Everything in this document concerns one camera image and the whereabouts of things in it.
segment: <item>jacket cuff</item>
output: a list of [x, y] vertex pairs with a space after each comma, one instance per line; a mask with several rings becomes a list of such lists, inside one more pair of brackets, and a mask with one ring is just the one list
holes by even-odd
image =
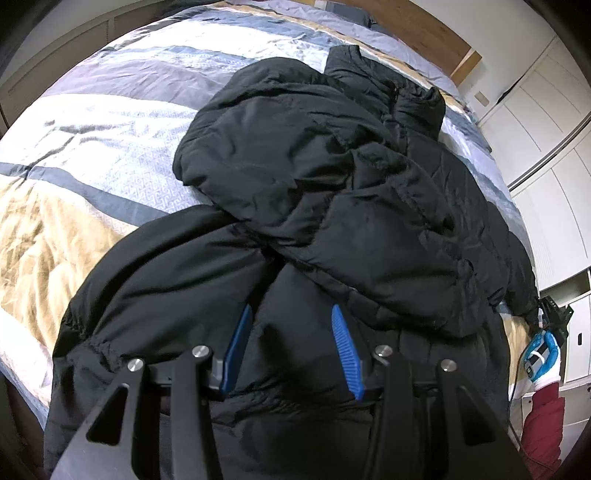
[[546, 405], [553, 400], [558, 398], [558, 382], [553, 382], [550, 385], [546, 385], [544, 388], [541, 388], [532, 398], [533, 406], [534, 407], [541, 407], [542, 405]]

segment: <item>jacket sleeve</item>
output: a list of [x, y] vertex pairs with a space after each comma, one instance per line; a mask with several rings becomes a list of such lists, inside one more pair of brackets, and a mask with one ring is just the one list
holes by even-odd
[[[560, 442], [564, 423], [564, 399], [558, 396], [558, 382], [537, 391], [533, 396], [533, 408], [525, 419], [521, 444], [525, 464], [534, 480], [547, 480], [560, 466]], [[530, 460], [548, 466], [545, 468]]]

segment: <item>person's hand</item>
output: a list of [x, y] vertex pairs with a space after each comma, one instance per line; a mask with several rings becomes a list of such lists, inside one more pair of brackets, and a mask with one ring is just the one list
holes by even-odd
[[530, 377], [535, 391], [541, 390], [551, 383], [560, 382], [560, 348], [556, 343], [556, 338], [550, 332], [536, 334], [525, 351], [524, 363], [528, 360], [533, 363], [537, 359], [532, 352], [544, 342], [548, 347], [548, 358], [546, 358], [544, 365], [540, 367], [535, 375]]

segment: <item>bed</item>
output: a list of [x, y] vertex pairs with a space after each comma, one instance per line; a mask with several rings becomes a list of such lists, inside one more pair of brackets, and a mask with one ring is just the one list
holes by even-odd
[[[41, 427], [60, 321], [89, 271], [143, 223], [210, 203], [171, 171], [196, 112], [241, 67], [283, 56], [322, 72], [328, 50], [343, 44], [442, 91], [440, 141], [466, 164], [532, 259], [519, 211], [455, 85], [403, 42], [287, 0], [184, 9], [71, 69], [0, 141], [0, 371]], [[527, 332], [522, 319], [500, 308], [514, 372]]]

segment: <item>black cable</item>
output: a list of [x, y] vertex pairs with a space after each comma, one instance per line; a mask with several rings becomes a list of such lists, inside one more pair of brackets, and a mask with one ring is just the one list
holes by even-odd
[[6, 120], [6, 115], [4, 115], [4, 110], [2, 110], [2, 104], [0, 103], [0, 115], [2, 116], [2, 121], [4, 122], [4, 124], [6, 125], [6, 128], [10, 128], [10, 125], [8, 124], [8, 120]]
[[517, 441], [517, 444], [519, 445], [519, 451], [521, 452], [521, 454], [525, 458], [527, 458], [530, 462], [535, 463], [536, 465], [539, 465], [541, 467], [544, 467], [546, 470], [554, 473], [554, 469], [552, 467], [546, 465], [545, 463], [539, 462], [538, 460], [530, 457], [527, 454], [527, 452], [523, 448], [523, 445], [521, 444], [521, 439], [517, 435], [517, 432], [515, 431], [515, 428], [513, 427], [513, 424], [511, 423], [511, 404], [513, 403], [513, 399], [515, 398], [515, 390], [517, 390], [517, 378], [519, 377], [519, 368], [521, 366], [521, 360], [523, 359], [523, 356], [524, 356], [526, 350], [527, 350], [527, 347], [525, 347], [523, 349], [523, 351], [521, 352], [521, 355], [519, 356], [519, 360], [517, 360], [517, 369], [515, 370], [515, 381], [513, 382], [513, 392], [511, 392], [511, 399], [509, 400], [509, 407], [507, 409], [507, 413], [509, 416], [509, 428], [511, 428], [511, 432], [513, 432], [513, 436], [515, 437], [515, 440]]

